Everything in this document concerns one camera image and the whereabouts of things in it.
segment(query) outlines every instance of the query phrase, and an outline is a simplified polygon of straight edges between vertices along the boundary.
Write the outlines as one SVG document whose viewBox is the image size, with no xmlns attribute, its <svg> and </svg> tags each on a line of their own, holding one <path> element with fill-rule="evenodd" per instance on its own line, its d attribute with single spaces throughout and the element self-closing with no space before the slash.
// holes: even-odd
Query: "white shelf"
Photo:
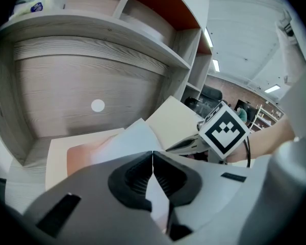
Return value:
<svg viewBox="0 0 306 245">
<path fill-rule="evenodd" d="M 269 123 L 267 122 L 266 119 L 260 117 L 259 115 L 257 116 L 257 119 L 260 119 L 262 122 L 264 122 L 264 123 L 265 123 L 266 125 L 268 125 L 268 126 L 272 126 L 271 124 L 269 124 Z"/>
<path fill-rule="evenodd" d="M 16 17 L 0 27 L 0 37 L 11 42 L 47 36 L 81 36 L 134 49 L 168 66 L 189 70 L 176 52 L 136 26 L 112 16 L 81 10 L 35 12 Z"/>
<path fill-rule="evenodd" d="M 186 86 L 191 88 L 191 89 L 193 89 L 193 90 L 195 90 L 195 91 L 197 91 L 197 92 L 200 92 L 200 90 L 197 87 L 195 87 L 194 85 L 192 85 L 190 83 L 187 83 Z"/>
<path fill-rule="evenodd" d="M 259 128 L 260 130 L 263 130 L 263 128 L 262 128 L 262 127 L 259 127 L 257 124 L 253 124 L 253 126 Z"/>
<path fill-rule="evenodd" d="M 268 111 L 264 110 L 263 108 L 261 108 L 261 111 L 262 111 L 263 113 L 265 113 L 267 116 L 269 116 L 272 120 L 278 121 L 277 118 L 275 118 L 271 113 L 269 113 Z"/>
</svg>

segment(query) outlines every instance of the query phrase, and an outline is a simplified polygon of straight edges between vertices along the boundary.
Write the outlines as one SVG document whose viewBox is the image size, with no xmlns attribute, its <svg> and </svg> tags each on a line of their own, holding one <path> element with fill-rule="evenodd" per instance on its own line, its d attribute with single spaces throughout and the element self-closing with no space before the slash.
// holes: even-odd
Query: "fluorescent light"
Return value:
<svg viewBox="0 0 306 245">
<path fill-rule="evenodd" d="M 265 90 L 265 92 L 270 93 L 270 92 L 273 92 L 273 91 L 278 90 L 280 88 L 281 87 L 276 84 L 276 85 L 272 86 L 270 89 Z"/>
<path fill-rule="evenodd" d="M 220 71 L 218 60 L 213 60 L 214 68 L 216 71 Z"/>
<path fill-rule="evenodd" d="M 204 35 L 205 35 L 206 39 L 208 40 L 209 46 L 213 47 L 213 43 L 212 43 L 212 40 L 210 38 L 210 35 L 209 35 L 209 32 L 208 32 L 207 29 L 205 29 Z"/>
</svg>

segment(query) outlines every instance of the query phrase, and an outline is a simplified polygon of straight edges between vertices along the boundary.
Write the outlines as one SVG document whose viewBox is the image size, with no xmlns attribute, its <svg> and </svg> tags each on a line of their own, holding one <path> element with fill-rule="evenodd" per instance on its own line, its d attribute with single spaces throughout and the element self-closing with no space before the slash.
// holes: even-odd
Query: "shelf board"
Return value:
<svg viewBox="0 0 306 245">
<path fill-rule="evenodd" d="M 275 118 L 271 113 L 269 113 L 268 111 L 264 110 L 263 108 L 261 108 L 261 112 L 263 112 L 264 114 L 266 114 L 267 116 L 269 116 L 272 120 L 278 121 L 277 118 Z"/>
<path fill-rule="evenodd" d="M 271 124 L 267 123 L 266 119 L 264 119 L 264 118 L 262 118 L 260 116 L 257 116 L 257 119 L 260 119 L 263 123 L 265 123 L 268 126 L 272 126 Z"/>
<path fill-rule="evenodd" d="M 253 124 L 253 126 L 255 126 L 255 127 L 259 128 L 260 130 L 263 130 L 263 128 L 262 128 L 262 127 L 260 127 L 260 126 L 258 126 L 257 124 Z"/>
<path fill-rule="evenodd" d="M 47 36 L 81 36 L 134 49 L 168 66 L 190 69 L 171 48 L 136 26 L 99 13 L 81 10 L 35 12 L 0 27 L 0 37 L 11 42 Z"/>
<path fill-rule="evenodd" d="M 14 60 L 32 57 L 74 55 L 110 59 L 166 76 L 168 66 L 128 47 L 75 36 L 50 36 L 15 43 Z"/>
<path fill-rule="evenodd" d="M 194 85 L 192 85 L 190 83 L 187 83 L 186 86 L 191 88 L 191 89 L 193 89 L 193 90 L 195 90 L 195 91 L 197 91 L 197 92 L 200 92 L 200 90 L 196 86 L 194 86 Z"/>
</svg>

